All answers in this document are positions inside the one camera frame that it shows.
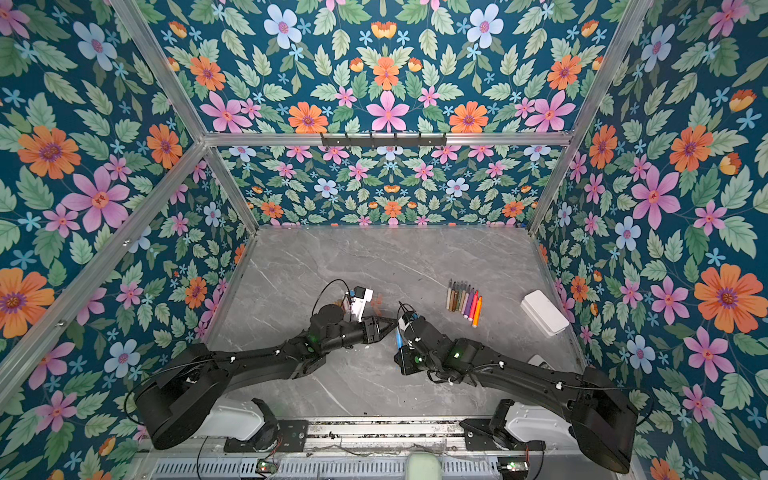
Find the blue highlighter pen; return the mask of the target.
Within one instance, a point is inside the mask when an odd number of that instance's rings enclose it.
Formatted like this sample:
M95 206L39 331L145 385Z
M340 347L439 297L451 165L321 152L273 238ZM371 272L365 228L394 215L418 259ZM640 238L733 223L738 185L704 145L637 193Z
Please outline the blue highlighter pen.
M395 340L396 340L397 349L400 350L403 347L404 342L399 329L395 329Z

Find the pink pen gold cap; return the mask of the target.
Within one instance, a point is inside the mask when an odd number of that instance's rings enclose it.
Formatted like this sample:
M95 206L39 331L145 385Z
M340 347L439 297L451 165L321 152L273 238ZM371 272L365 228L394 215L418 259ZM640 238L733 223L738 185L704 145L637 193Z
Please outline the pink pen gold cap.
M460 306L460 311L461 311L462 315L465 315L464 312L465 312L465 309L466 309L466 303L467 303L467 300L468 300L470 294L471 294L471 285L467 284L465 289L464 289L464 291L463 291L462 302L461 302L461 306Z

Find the orange highlighter pen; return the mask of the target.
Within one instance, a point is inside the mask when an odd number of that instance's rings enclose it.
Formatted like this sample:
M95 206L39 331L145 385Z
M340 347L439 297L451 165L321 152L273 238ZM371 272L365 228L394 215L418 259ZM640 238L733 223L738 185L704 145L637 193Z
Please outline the orange highlighter pen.
M480 318L480 314L481 314L481 311L482 311L482 306L483 306L483 296L482 295L478 295L477 299L476 299L476 302L475 302L475 305L474 305L473 312L472 312L472 327L473 328L477 328L478 325L479 325L479 318Z

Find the purple highlighter pen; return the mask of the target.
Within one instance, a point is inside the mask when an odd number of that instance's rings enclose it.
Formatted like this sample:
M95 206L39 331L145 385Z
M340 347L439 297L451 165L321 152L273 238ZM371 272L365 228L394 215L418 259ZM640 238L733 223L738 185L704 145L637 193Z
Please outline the purple highlighter pen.
M468 293L468 296L467 296L467 299L466 299L466 302L465 302L464 310L463 310L464 318L468 318L469 317L471 305L472 305L473 298L474 298L474 292L475 292L474 288L470 288L470 291Z

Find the red highlighter pen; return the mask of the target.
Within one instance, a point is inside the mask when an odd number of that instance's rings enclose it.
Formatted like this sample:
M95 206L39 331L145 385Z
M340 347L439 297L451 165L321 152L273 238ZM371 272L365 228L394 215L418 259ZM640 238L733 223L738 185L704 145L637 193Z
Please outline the red highlighter pen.
M473 296L472 296L472 299L471 299L471 303L469 304L469 309L467 311L467 314L468 314L467 317L468 317L468 320L470 322L474 321L475 310L476 310L476 306L477 306L478 300L479 300L479 292L475 291L473 293Z

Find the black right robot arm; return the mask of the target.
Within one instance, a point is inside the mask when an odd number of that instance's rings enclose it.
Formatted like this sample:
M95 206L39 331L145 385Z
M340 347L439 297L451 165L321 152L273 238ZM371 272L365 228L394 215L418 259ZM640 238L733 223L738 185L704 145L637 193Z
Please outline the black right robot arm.
M402 374L424 372L436 383L495 389L542 407L569 424L588 459L614 473L630 471L639 410L604 372L537 367L475 340L453 340L416 313L404 314L399 330L405 346L395 361Z

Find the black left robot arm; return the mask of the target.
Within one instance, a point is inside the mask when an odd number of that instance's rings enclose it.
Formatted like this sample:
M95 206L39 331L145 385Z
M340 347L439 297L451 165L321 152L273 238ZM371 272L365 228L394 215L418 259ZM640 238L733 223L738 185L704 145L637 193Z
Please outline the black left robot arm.
M378 343L397 326L375 315L348 321L342 307L329 304L306 330L273 347L228 352L194 344L139 388L135 405L153 446L167 450L193 436L226 393L309 376L331 352Z

